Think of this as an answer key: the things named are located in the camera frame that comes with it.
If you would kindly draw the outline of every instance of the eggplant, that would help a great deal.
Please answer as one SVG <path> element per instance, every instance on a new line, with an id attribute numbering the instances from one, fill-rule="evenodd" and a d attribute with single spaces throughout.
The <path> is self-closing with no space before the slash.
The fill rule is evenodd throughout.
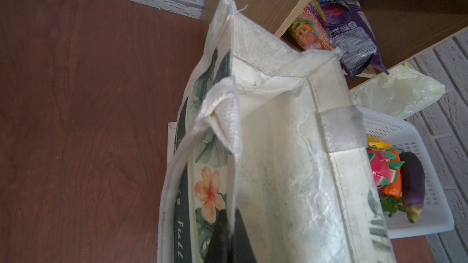
<path id="1" fill-rule="evenodd" d="M 400 170 L 403 206 L 408 220 L 415 223 L 423 212 L 426 177 L 421 161 L 412 152 L 402 152 L 400 160 L 405 162 Z"/>

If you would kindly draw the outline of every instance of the tote bag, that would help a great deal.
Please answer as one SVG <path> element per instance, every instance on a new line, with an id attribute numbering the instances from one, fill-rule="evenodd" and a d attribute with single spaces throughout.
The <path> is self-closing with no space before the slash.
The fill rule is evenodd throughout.
<path id="1" fill-rule="evenodd" d="M 179 109 L 159 263 L 202 263 L 240 210 L 257 262 L 395 262 L 339 50 L 297 52 L 220 0 Z"/>

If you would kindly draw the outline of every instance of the carrot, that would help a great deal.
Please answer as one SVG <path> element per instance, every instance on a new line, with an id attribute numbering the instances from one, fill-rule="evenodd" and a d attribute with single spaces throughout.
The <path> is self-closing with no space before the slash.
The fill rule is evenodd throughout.
<path id="1" fill-rule="evenodd" d="M 396 149 L 392 150 L 392 152 L 398 155 L 398 151 Z M 400 161 L 400 156 L 397 156 L 395 159 L 390 160 L 389 162 L 391 161 Z M 396 198 L 400 198 L 401 197 L 401 173 L 400 173 L 399 168 L 397 169 L 397 171 L 398 171 L 398 175 L 396 177 L 396 181 L 389 185 L 383 186 L 382 193 L 385 195 L 392 195 L 392 196 L 395 196 Z"/>

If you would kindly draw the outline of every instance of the purple snack bag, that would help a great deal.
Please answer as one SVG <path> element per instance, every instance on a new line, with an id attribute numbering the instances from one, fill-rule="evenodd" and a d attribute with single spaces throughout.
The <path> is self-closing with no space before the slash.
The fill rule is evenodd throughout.
<path id="1" fill-rule="evenodd" d="M 363 72 L 367 66 L 389 74 L 380 57 L 372 29 L 357 0 L 320 1 L 333 44 L 343 51 L 341 66 L 349 76 Z"/>

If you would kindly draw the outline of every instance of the dragon fruit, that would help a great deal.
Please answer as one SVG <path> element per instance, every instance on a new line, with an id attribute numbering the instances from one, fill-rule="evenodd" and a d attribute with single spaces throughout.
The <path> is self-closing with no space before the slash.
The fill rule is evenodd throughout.
<path id="1" fill-rule="evenodd" d="M 389 163 L 390 159 L 395 158 L 395 154 L 384 150 L 372 149 L 367 149 L 367 154 L 371 161 L 372 173 L 377 188 L 381 188 L 384 185 L 389 185 L 396 181 L 398 176 L 398 171 L 396 169 L 399 168 L 402 163 L 397 161 Z"/>

